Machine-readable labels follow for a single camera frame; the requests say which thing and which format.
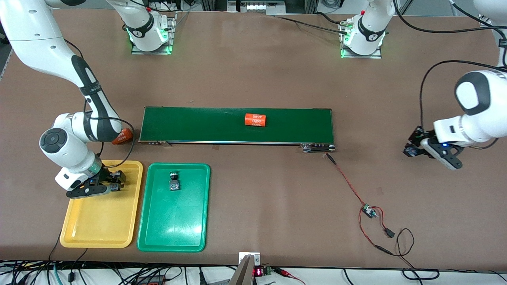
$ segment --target teal cable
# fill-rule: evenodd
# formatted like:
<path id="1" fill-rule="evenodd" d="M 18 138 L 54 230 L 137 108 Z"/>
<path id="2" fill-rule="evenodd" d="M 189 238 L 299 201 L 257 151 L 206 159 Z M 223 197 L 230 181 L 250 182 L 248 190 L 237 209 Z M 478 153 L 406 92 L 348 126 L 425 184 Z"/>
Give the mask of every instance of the teal cable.
<path id="1" fill-rule="evenodd" d="M 62 280 L 60 280 L 60 276 L 58 276 L 58 271 L 56 271 L 56 262 L 53 264 L 53 271 L 55 271 L 55 277 L 58 284 L 63 285 Z"/>

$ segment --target orange label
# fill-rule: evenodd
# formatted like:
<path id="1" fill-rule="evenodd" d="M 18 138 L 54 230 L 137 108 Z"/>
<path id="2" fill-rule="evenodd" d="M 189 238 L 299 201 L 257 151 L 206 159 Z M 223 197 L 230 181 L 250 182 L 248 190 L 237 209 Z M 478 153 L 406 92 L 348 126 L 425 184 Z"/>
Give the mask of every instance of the orange label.
<path id="1" fill-rule="evenodd" d="M 114 145 L 121 145 L 122 143 L 130 141 L 133 138 L 134 138 L 134 135 L 132 134 L 132 131 L 130 131 L 130 129 L 127 128 L 127 129 L 123 129 L 120 132 L 120 134 L 118 135 L 118 137 L 115 138 L 115 140 L 112 141 L 111 143 Z"/>
<path id="2" fill-rule="evenodd" d="M 257 126 L 257 127 L 265 127 L 266 126 L 266 115 L 258 115 L 258 114 L 249 114 L 245 115 L 245 125 L 247 126 Z"/>

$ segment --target plastic tray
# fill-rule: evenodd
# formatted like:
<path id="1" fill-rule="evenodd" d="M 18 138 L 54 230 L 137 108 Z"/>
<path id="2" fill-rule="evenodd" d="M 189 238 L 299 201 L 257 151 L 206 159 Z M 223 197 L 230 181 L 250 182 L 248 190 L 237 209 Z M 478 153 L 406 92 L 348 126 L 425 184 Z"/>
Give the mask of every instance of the plastic tray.
<path id="1" fill-rule="evenodd" d="M 103 160 L 105 165 L 121 162 Z M 71 199 L 63 222 L 60 243 L 64 247 L 124 248 L 132 241 L 141 187 L 142 164 L 127 160 L 111 171 L 125 173 L 121 191 Z"/>
<path id="2" fill-rule="evenodd" d="M 169 189 L 179 171 L 180 190 Z M 143 252 L 204 249 L 210 169 L 202 163 L 154 163 L 148 168 L 137 248 Z"/>

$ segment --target green conveyor belt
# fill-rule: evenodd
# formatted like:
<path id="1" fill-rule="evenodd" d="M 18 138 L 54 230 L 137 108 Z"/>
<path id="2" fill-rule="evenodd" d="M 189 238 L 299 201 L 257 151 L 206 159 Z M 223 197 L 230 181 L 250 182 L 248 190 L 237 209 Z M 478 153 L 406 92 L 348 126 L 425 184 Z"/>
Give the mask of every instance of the green conveyor belt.
<path id="1" fill-rule="evenodd" d="M 246 113 L 266 115 L 266 126 L 246 126 Z M 158 106 L 145 107 L 139 140 L 259 145 L 334 143 L 330 109 Z"/>

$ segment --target brown table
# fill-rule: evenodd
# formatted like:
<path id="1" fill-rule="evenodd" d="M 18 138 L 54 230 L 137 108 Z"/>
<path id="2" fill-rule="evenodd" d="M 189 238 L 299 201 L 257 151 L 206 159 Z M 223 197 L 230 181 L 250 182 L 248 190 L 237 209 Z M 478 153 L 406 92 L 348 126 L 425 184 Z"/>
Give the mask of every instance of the brown table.
<path id="1" fill-rule="evenodd" d="M 409 261 L 420 268 L 507 269 L 505 140 L 486 151 L 466 150 L 460 171 L 401 153 L 418 124 L 424 72 L 446 59 L 495 64 L 490 31 L 427 34 L 394 18 L 382 60 L 341 59 L 333 33 L 259 14 L 192 13 L 178 27 L 173 55 L 132 56 L 114 11 L 55 11 L 55 17 L 134 127 L 145 105 L 332 108 L 335 159 L 363 199 L 383 207 L 388 227 L 413 231 Z M 295 17 L 331 27 L 316 15 Z M 409 19 L 433 29 L 476 26 L 460 17 Z M 428 128 L 461 114 L 453 88 L 469 70 L 474 67 L 448 64 L 429 76 Z M 58 114 L 80 111 L 83 98 L 72 83 L 31 70 L 16 56 L 0 94 L 0 258 L 43 260 L 68 199 L 53 181 L 59 167 L 37 143 Z M 128 148 L 106 144 L 102 157 L 121 159 Z M 156 161 L 211 166 L 206 248 L 142 253 L 134 238 L 125 249 L 90 249 L 84 260 L 235 264 L 238 252 L 259 251 L 263 262 L 280 266 L 406 267 L 366 241 L 357 225 L 360 203 L 321 154 L 296 147 L 137 144 L 130 159 L 145 171 Z M 365 220 L 365 229 L 394 250 L 378 220 Z M 404 238 L 403 246 L 408 242 Z M 59 245 L 53 258 L 73 260 L 82 251 Z"/>

